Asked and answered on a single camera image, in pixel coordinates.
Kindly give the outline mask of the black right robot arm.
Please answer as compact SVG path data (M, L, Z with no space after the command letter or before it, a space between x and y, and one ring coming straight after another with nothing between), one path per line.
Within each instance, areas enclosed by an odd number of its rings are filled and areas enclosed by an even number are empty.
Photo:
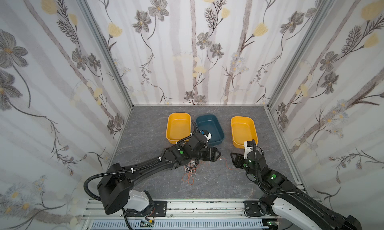
M359 220L328 208L278 171L267 165L264 152L254 140L245 143L243 154L231 153L235 168L245 170L247 178L259 187L263 196L245 202L247 217L280 216L303 230L360 230Z

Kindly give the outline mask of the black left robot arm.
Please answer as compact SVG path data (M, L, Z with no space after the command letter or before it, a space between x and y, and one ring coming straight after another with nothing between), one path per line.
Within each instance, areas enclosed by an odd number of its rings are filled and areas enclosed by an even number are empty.
M106 215L123 211L126 216L128 211L135 211L147 216L155 210L155 202L148 191L136 191L135 185L157 173L185 166L190 161L217 161L221 152L210 145L211 137L208 131L197 132L165 148L158 157L125 167L114 164L105 173L87 178L84 191L103 204Z

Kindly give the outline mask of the teal plastic tray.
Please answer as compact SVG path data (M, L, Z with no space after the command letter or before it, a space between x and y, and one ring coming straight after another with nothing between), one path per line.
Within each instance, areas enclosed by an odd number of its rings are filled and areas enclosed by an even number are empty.
M196 119L196 123L200 131L207 130L212 134L212 137L209 140L211 146L218 146L224 141L224 131L215 115L208 114L199 116Z

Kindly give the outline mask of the right yellow plastic tray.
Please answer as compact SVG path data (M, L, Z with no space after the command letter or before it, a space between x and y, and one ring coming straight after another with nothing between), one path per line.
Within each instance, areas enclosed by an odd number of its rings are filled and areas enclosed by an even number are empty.
M249 117L235 116L231 119L232 141L235 148L244 149L244 142L259 143L256 126Z

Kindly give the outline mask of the yellow plastic tray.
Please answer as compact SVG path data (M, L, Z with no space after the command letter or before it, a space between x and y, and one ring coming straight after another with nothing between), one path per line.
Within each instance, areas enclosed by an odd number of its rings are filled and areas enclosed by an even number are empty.
M188 113L172 113L167 122L166 138L171 144L191 134L191 116Z
M235 148L244 149L244 142L259 143L256 126L249 117L235 116L231 119L232 141Z

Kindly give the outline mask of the left yellow plastic tray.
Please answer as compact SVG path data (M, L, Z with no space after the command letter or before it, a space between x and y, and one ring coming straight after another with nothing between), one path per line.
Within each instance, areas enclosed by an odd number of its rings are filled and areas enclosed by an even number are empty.
M188 113L172 113L167 122L166 138L171 144L191 134L191 116Z

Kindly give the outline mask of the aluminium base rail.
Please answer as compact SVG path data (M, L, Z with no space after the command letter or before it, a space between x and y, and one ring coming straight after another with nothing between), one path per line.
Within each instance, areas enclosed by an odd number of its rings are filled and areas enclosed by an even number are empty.
M90 200L79 230L297 230L284 217L246 216L244 199L167 200L165 216L124 218L122 211L106 215Z

